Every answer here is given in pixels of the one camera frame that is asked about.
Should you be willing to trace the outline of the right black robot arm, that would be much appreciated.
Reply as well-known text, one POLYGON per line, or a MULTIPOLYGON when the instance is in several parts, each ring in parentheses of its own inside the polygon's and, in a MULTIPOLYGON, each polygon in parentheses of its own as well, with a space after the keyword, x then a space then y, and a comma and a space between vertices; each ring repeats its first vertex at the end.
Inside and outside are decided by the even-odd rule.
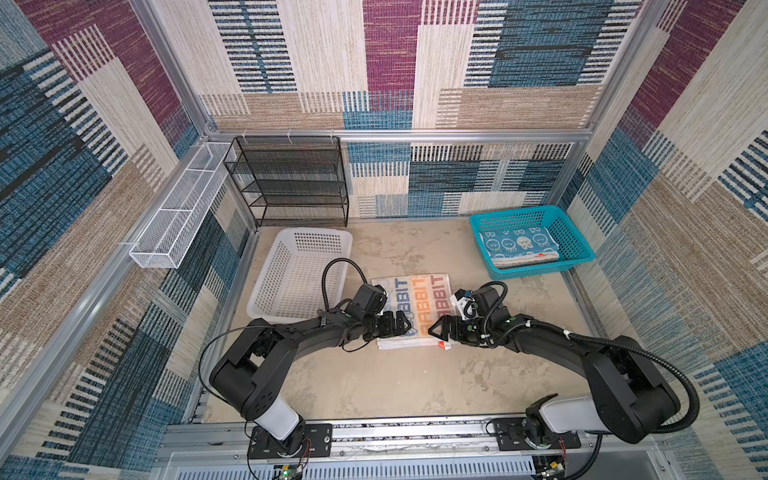
POLYGON ((530 315, 512 315, 507 289, 491 281, 452 296, 456 314, 443 314, 430 336, 485 349, 505 348, 545 359, 587 381, 586 395, 545 396, 530 405, 524 427, 536 448, 567 432, 611 434, 637 444, 651 434, 690 427, 701 401, 693 382, 669 361, 628 337, 605 339, 574 333, 530 315))

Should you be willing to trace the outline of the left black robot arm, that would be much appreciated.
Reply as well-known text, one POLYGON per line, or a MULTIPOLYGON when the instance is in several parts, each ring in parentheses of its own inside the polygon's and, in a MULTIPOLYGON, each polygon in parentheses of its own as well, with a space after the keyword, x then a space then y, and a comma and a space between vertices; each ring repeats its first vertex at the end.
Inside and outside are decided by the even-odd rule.
POLYGON ((309 447, 305 421, 280 396, 293 363, 328 348, 348 343, 404 336, 413 328, 400 310, 385 309, 388 296, 383 287, 369 283, 352 260, 330 260, 321 275, 324 308, 315 317, 290 324, 274 325, 262 318, 233 329, 239 336, 212 367, 201 384, 215 397, 254 422, 276 442, 278 453, 294 456, 309 447), (359 274, 362 285, 351 299, 331 305, 326 279, 332 267, 348 264, 359 274))

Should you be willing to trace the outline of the white plastic laundry basket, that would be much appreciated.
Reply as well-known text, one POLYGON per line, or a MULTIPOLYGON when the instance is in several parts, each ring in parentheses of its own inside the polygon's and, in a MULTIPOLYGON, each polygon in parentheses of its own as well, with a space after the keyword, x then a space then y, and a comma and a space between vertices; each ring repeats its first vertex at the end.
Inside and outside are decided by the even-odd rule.
POLYGON ((353 235, 327 228, 286 228, 269 250, 246 312, 272 324, 302 321, 324 306, 321 277, 335 258, 350 256, 353 235))

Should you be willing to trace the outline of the red pattern towel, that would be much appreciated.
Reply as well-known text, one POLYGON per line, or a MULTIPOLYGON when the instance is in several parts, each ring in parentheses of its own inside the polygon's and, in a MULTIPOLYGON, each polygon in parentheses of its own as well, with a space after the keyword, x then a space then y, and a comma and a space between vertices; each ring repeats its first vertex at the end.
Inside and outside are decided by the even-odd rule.
POLYGON ((453 293, 447 273, 379 277, 371 282, 383 287, 387 293, 385 311, 403 311, 412 322, 408 334, 379 339, 377 346, 380 350, 439 347, 441 340, 431 337, 428 328, 442 315, 456 313, 449 299, 453 293))

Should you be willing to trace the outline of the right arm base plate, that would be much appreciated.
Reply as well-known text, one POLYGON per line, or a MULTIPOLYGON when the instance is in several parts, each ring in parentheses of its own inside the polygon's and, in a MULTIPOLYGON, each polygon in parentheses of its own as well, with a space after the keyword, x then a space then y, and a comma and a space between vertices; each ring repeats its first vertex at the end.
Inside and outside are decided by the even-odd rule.
POLYGON ((554 433, 541 420, 528 416, 502 417, 486 423, 487 433, 494 437, 500 451, 533 451, 578 449, 579 437, 572 433, 554 433))

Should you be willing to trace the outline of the blue bunny pattern towel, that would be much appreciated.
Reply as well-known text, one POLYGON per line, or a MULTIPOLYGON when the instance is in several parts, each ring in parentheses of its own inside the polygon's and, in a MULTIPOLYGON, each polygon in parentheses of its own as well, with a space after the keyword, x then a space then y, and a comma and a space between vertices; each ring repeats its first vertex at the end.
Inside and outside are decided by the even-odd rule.
POLYGON ((497 269, 560 259, 560 246, 544 227, 481 231, 480 246, 497 269))

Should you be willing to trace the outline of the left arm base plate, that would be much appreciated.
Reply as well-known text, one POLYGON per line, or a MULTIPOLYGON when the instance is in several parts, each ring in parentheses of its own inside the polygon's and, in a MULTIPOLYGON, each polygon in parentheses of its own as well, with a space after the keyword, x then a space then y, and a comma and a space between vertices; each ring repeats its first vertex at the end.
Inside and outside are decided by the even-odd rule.
POLYGON ((248 460, 326 458, 331 453, 333 425, 300 422, 284 439, 277 440, 256 424, 250 434, 248 460))

